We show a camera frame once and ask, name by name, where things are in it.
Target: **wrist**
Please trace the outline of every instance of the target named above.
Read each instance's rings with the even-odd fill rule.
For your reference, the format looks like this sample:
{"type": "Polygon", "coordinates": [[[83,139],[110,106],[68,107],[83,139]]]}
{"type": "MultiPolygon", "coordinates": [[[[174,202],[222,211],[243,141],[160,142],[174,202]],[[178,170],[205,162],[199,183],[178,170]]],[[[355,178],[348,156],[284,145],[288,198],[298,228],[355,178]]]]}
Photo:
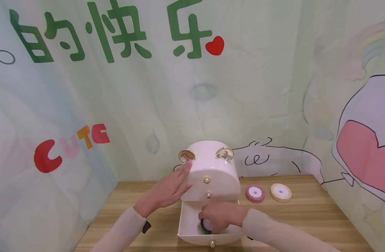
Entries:
{"type": "Polygon", "coordinates": [[[153,212],[155,212],[156,207],[153,201],[149,200],[145,195],[140,197],[136,202],[133,209],[142,217],[147,218],[153,212]]]}
{"type": "Polygon", "coordinates": [[[242,226],[243,221],[246,218],[248,209],[235,204],[235,207],[230,209],[229,223],[235,226],[242,226]]]}

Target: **beige sleeve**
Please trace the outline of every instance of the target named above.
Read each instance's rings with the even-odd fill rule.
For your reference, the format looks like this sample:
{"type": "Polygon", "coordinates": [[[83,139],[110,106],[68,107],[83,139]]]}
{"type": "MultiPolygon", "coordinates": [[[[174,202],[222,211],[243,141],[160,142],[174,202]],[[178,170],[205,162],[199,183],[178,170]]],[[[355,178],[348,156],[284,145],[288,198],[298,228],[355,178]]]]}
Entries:
{"type": "Polygon", "coordinates": [[[123,252],[142,232],[145,222],[133,207],[128,208],[90,252],[123,252]]]}
{"type": "Polygon", "coordinates": [[[255,209],[248,210],[242,229],[249,238],[280,252],[339,252],[329,244],[255,209]]]}

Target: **wooden table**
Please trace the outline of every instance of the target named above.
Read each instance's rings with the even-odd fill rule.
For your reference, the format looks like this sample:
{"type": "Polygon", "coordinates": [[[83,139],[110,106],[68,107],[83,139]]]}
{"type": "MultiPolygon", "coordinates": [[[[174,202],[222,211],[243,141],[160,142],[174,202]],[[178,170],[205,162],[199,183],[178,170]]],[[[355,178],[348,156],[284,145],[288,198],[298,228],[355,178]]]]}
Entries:
{"type": "MultiPolygon", "coordinates": [[[[83,236],[75,252],[88,252],[113,226],[128,207],[132,207],[155,181],[119,182],[105,202],[97,217],[83,236]]],[[[240,178],[240,204],[261,210],[272,218],[295,226],[320,240],[331,244],[342,252],[373,252],[365,239],[354,228],[327,192],[312,175],[245,177],[240,178]],[[282,183],[292,191],[291,201],[280,203],[270,196],[270,187],[282,183]],[[259,204],[248,201],[245,188],[251,184],[261,185],[266,198],[259,204]]],[[[210,251],[208,247],[197,247],[177,237],[181,202],[165,209],[159,209],[148,217],[152,227],[146,234],[140,234],[126,251],[210,251]]],[[[243,237],[232,244],[217,246],[215,251],[275,252],[258,241],[243,237]]]]}

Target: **red heart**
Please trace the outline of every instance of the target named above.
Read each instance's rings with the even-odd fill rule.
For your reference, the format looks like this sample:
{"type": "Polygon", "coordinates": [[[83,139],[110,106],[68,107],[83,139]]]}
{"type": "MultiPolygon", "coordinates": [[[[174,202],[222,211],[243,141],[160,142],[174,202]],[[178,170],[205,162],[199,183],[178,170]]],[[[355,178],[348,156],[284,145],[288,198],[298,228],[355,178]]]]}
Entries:
{"type": "Polygon", "coordinates": [[[205,45],[208,53],[212,55],[220,55],[223,52],[223,48],[225,47],[225,42],[222,37],[216,36],[212,42],[208,42],[205,45]]]}
{"type": "Polygon", "coordinates": [[[337,151],[355,177],[385,193],[385,146],[379,146],[371,128],[347,121],[339,133],[337,151]]]}

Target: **round mirror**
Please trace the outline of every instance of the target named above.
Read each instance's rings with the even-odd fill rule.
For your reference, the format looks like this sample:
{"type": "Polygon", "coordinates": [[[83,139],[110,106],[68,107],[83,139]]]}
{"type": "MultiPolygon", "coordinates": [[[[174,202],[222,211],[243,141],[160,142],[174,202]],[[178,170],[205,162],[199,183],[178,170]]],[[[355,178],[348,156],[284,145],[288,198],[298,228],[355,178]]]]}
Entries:
{"type": "Polygon", "coordinates": [[[195,154],[189,149],[184,149],[179,152],[178,158],[180,159],[181,162],[185,163],[187,162],[188,159],[195,160],[195,154]]]}
{"type": "Polygon", "coordinates": [[[234,153],[232,149],[229,149],[227,147],[220,148],[216,152],[216,158],[217,159],[224,159],[226,162],[229,162],[233,159],[234,153]]]}

